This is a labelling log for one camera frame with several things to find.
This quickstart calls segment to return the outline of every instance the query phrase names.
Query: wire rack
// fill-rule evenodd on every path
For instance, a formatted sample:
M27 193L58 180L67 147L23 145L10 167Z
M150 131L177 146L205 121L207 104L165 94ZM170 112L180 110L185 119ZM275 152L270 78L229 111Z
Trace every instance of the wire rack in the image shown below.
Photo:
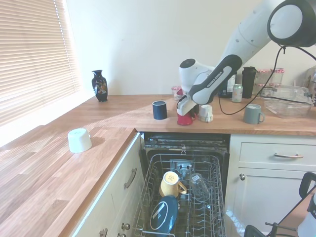
M189 172L202 175L210 188L208 199L194 198L190 187L189 174L185 169L175 168L177 163L186 160ZM185 195L178 196L178 217L170 233L152 232L149 220L154 207L161 196L159 186L163 174L167 171L176 172L181 182L188 188ZM138 204L133 223L133 236L137 237L225 237L224 202L220 164L215 156L156 154L151 158L141 199Z

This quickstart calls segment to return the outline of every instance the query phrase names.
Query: window blind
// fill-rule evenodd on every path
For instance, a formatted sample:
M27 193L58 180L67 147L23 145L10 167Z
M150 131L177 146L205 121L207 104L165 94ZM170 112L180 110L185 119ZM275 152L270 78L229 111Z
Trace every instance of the window blind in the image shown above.
M81 90L63 0L0 1L0 126Z

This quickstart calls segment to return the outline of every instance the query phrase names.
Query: navy blue cup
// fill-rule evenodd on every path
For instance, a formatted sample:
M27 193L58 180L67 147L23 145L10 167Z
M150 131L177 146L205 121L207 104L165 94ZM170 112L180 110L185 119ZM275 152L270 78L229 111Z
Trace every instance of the navy blue cup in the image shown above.
M167 104L165 101L153 102L154 119L163 120L167 118Z

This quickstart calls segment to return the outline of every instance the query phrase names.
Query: black vase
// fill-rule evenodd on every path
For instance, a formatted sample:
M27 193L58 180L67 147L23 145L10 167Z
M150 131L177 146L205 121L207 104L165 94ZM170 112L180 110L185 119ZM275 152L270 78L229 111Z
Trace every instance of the black vase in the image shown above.
M95 97L99 102L108 100L108 84L107 80L102 76L102 70L92 71L94 78L92 79L92 87L94 89Z

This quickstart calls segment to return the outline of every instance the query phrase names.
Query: wooden countertop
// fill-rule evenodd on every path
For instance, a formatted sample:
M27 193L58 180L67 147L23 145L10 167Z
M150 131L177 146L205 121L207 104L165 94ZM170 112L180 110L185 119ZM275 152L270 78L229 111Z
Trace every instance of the wooden countertop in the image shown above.
M152 102L166 100L168 119L154 120ZM243 106L223 100L225 112ZM0 236L68 236L105 182L136 131L227 134L316 135L316 110L309 118L281 119L266 113L259 125L226 116L212 103L214 121L178 126L170 96L91 98L46 126L0 148ZM72 154L67 133L86 128L92 148Z
M168 118L153 119L152 102L167 101ZM222 108L226 113L241 109L249 100L243 103L233 103L222 99ZM252 125L242 121L243 111L233 115L224 115L219 108L218 98L213 103L214 121L204 123L196 120L190 126L177 124L176 104L170 95L125 95L110 96L106 103L98 103L91 98L67 114L53 121L58 127L74 129L82 126L129 127L137 131L152 132L189 132L189 133L225 133L225 134L265 134L265 135L306 135L316 136L316 108L313 108L308 118L278 118L265 111L266 120L262 124Z

